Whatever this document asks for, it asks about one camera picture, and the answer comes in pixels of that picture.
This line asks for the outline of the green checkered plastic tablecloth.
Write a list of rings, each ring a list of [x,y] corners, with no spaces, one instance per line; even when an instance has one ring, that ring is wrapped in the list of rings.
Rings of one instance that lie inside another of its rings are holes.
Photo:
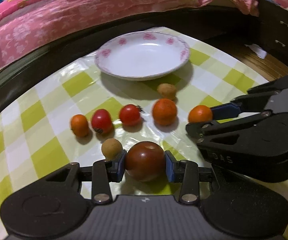
[[[0,113],[0,205],[11,193],[76,161],[90,166],[103,158],[103,138],[91,132],[79,140],[70,129],[72,116],[90,118],[106,109],[115,126],[112,136],[125,149],[152,141],[200,166],[206,163],[185,131],[190,110],[226,103],[267,79],[224,50],[183,35],[191,48],[190,60],[176,72],[158,80],[132,82],[102,74],[90,53],[68,64],[13,101]],[[159,84],[176,87],[177,118],[169,126],[157,124],[152,107],[165,99]],[[119,111],[128,104],[141,108],[141,122],[124,126]],[[0,220],[0,239],[7,235]]]

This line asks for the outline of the small orange tangerine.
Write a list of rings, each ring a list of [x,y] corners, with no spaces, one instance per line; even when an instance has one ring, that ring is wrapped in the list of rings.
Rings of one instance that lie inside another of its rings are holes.
[[[188,114],[189,123],[211,121],[212,119],[212,110],[205,105],[198,105],[194,107]]]

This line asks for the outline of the red cherry tomato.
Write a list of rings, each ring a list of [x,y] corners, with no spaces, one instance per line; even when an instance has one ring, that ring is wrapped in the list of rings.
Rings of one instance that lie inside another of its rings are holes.
[[[141,108],[128,104],[119,111],[119,119],[124,126],[135,126],[141,122]]]
[[[111,115],[106,109],[98,109],[91,118],[91,126],[98,134],[107,134],[112,130]]]

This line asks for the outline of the dark wooden nightstand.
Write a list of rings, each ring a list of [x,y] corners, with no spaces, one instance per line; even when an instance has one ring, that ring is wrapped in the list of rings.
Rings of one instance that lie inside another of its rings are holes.
[[[288,66],[288,10],[268,1],[258,2],[261,22],[258,44]]]

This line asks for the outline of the dark red large tomato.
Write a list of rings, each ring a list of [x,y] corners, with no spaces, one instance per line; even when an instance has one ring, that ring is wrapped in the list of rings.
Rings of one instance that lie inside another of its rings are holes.
[[[141,141],[128,150],[125,169],[137,181],[152,181],[165,173],[165,152],[158,144]]]

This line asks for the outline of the small orange kumquat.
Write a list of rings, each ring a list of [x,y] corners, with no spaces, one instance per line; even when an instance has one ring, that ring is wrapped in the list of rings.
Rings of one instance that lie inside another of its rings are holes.
[[[82,114],[77,114],[71,117],[70,128],[75,136],[86,137],[89,133],[87,118]]]

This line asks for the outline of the pink floral bed quilt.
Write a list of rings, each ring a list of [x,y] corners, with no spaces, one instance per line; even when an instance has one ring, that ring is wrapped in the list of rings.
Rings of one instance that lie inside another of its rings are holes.
[[[45,44],[96,25],[216,2],[258,15],[257,0],[5,0],[0,4],[0,70]]]

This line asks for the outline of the white floral porcelain plate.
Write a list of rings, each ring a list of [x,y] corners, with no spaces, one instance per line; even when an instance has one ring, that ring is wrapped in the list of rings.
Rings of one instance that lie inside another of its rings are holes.
[[[166,76],[189,60],[190,47],[181,38],[160,31],[137,31],[115,37],[96,52],[101,72],[130,81]]]

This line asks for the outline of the large orange tangerine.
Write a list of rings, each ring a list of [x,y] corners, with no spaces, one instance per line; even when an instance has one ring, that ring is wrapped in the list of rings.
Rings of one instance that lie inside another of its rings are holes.
[[[154,121],[161,126],[169,126],[177,118],[177,106],[175,102],[169,99],[159,99],[152,107],[152,116]]]

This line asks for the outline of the white crumpled paper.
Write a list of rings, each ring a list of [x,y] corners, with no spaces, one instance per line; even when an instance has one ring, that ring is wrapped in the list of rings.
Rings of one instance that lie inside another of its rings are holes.
[[[257,44],[245,45],[246,47],[250,48],[260,59],[265,59],[267,56],[267,52],[263,50]]]

